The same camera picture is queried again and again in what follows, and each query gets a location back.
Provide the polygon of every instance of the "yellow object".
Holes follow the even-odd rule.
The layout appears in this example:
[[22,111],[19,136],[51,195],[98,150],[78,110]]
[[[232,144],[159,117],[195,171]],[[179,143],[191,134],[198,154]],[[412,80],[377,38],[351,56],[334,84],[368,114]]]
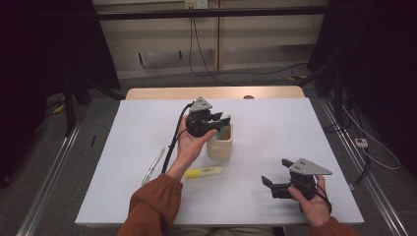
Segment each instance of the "yellow object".
[[194,179],[212,175],[219,175],[221,173],[223,173],[223,167],[221,166],[207,167],[201,169],[189,169],[185,172],[185,178]]
[[208,157],[214,160],[226,161],[232,154],[233,126],[232,123],[222,127],[219,137],[211,139],[206,144]]
[[58,106],[57,108],[55,108],[55,110],[53,110],[53,114],[58,114],[59,112],[61,112],[62,110],[64,110],[65,105],[62,104],[60,106]]
[[292,76],[292,77],[287,77],[287,79],[289,81],[299,81],[299,80],[304,80],[306,78],[307,78],[307,76]]

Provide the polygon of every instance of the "beige cup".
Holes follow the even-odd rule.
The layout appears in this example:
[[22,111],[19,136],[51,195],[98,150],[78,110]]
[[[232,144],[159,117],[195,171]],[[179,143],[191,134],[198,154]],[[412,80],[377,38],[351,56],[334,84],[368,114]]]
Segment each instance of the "beige cup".
[[232,153],[233,126],[222,127],[219,134],[207,142],[208,157],[225,161]]

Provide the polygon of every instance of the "person's right hand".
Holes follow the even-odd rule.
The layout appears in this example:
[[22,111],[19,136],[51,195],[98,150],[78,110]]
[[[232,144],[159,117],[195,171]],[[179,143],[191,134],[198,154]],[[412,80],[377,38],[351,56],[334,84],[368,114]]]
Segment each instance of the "person's right hand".
[[[322,188],[318,188],[317,191],[325,196],[325,178],[322,175],[317,175],[316,179],[317,185]],[[301,209],[303,209],[304,216],[307,218],[311,226],[321,226],[330,220],[330,212],[328,209],[329,206],[322,198],[315,195],[311,200],[308,201],[295,187],[289,187],[288,192],[291,194],[294,200],[300,204]]]
[[186,120],[187,116],[184,116],[178,129],[177,158],[166,171],[167,175],[177,180],[181,180],[185,171],[200,155],[203,145],[217,134],[217,130],[210,130],[202,137],[196,138],[188,133]]

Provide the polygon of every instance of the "dark background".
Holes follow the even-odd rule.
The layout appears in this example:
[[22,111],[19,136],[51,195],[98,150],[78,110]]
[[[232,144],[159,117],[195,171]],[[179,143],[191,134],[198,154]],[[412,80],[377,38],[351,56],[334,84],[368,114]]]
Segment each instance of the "dark background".
[[[358,2],[356,12],[325,16],[308,68],[315,71],[332,56],[344,86],[371,118],[380,142],[417,176],[417,5],[391,0],[348,4]],[[332,89],[334,73],[323,73],[319,80],[329,82],[325,90]]]
[[63,77],[84,76],[104,88],[120,88],[99,22],[52,19],[48,12],[94,13],[94,8],[82,0],[0,3],[1,180],[22,161],[45,100],[62,92]]

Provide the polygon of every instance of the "yellow marker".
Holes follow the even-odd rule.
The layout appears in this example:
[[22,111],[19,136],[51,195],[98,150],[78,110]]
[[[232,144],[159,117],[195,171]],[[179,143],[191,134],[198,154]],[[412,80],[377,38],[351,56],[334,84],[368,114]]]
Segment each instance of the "yellow marker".
[[223,173],[223,167],[221,166],[214,166],[201,169],[189,169],[185,172],[185,178],[194,179],[211,175],[219,175],[221,173]]

